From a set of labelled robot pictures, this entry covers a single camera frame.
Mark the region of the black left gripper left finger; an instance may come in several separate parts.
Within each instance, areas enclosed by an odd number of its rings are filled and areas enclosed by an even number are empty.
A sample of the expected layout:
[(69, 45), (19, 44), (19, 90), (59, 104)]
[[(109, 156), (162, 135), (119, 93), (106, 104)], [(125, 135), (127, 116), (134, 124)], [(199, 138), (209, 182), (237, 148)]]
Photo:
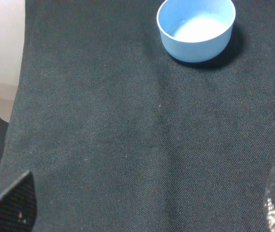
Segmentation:
[(36, 193), (30, 171), (0, 180), (0, 232), (31, 232), (36, 221)]

